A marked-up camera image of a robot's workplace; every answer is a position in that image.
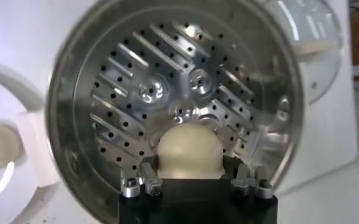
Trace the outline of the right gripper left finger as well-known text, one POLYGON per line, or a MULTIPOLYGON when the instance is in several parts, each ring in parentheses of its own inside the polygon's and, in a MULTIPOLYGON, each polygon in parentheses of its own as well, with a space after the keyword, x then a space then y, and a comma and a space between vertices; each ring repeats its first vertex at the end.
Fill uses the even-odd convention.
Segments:
POLYGON ((157 197, 162 192, 163 180, 157 173, 158 158, 145 157, 139 165, 126 165, 121 169, 121 194, 125 198, 136 198, 142 192, 157 197))

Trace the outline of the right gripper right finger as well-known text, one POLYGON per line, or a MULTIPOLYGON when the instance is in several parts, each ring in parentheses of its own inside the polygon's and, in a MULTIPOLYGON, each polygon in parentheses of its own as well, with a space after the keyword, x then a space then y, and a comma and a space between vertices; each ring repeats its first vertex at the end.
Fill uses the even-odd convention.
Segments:
POLYGON ((223 157, 224 178, 229 178, 235 193, 271 199, 273 187, 268 180, 266 168, 259 164, 246 164, 237 157, 223 157))

